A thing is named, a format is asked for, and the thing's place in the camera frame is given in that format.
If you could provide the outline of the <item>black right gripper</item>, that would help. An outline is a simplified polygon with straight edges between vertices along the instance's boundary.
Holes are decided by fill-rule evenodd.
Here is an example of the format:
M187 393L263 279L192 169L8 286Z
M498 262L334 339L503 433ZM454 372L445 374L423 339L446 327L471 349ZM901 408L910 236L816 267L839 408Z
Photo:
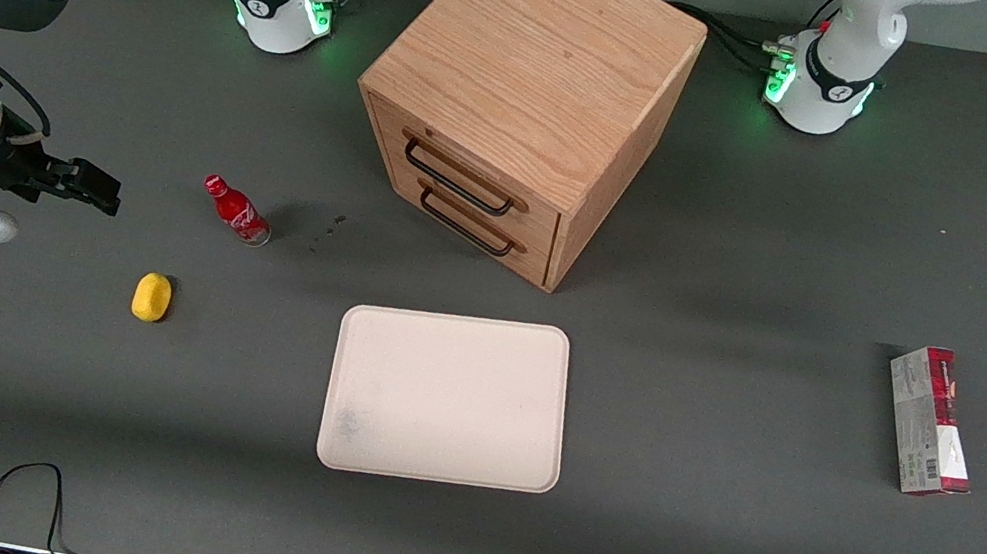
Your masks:
M42 141L20 146L13 137L31 135L26 121L2 117L0 124L0 191L39 202L41 193L81 201L105 215L120 210L121 183L97 165L81 158L63 161L44 150Z

